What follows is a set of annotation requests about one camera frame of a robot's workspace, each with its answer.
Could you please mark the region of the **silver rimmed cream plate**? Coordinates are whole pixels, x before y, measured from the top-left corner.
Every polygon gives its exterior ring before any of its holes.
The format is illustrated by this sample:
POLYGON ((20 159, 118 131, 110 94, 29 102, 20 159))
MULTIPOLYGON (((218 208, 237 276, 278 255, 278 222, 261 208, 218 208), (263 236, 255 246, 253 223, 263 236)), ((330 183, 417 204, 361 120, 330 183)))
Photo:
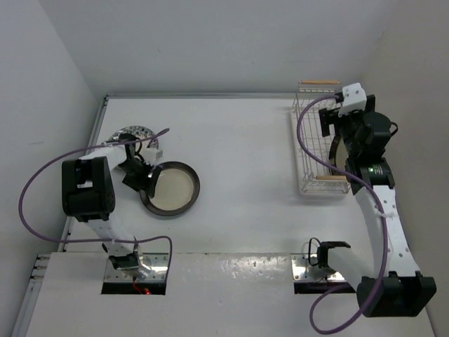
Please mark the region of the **silver rimmed cream plate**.
POLYGON ((179 161, 160 163, 162 172, 156 184, 154 197, 140 190, 145 208, 160 217, 176 217, 188 211, 198 199, 201 183, 197 172, 179 161))

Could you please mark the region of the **black checkered rim plate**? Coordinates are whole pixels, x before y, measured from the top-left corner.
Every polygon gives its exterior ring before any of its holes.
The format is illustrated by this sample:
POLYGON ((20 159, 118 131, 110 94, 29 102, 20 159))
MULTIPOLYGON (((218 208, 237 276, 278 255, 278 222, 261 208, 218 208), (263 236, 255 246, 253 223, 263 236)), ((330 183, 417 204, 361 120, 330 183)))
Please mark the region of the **black checkered rim plate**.
POLYGON ((345 171, 348 156, 342 137, 340 135, 334 135, 328 155, 329 164, 341 171, 345 171))

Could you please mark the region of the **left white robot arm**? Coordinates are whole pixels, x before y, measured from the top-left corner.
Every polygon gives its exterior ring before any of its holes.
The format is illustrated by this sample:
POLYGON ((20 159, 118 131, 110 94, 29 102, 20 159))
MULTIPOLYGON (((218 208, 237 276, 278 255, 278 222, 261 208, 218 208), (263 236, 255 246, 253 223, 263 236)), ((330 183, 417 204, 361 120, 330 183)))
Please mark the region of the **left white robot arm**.
POLYGON ((114 214, 116 196, 111 172, 120 167, 123 183, 153 197, 162 172, 135 158, 133 145, 106 146, 78 159, 62 163, 62 207, 67 216, 86 223, 103 240, 112 267, 134 278, 145 279, 152 271, 137 239, 114 214))

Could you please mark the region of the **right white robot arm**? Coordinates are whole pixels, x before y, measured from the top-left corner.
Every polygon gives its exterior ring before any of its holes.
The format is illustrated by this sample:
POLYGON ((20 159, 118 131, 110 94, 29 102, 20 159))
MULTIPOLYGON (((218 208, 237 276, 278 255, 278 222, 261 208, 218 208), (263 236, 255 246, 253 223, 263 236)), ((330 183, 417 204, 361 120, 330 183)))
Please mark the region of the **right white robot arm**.
POLYGON ((321 242, 320 269, 339 272, 355 290, 365 317, 416 317, 436 293, 433 277, 421 273, 409 251, 396 209, 396 190, 385 147, 397 125, 375 110, 375 96, 353 98, 341 93, 339 108, 319 112, 323 136, 329 127, 343 142, 344 169, 368 229, 373 264, 369 266, 346 242, 321 242))

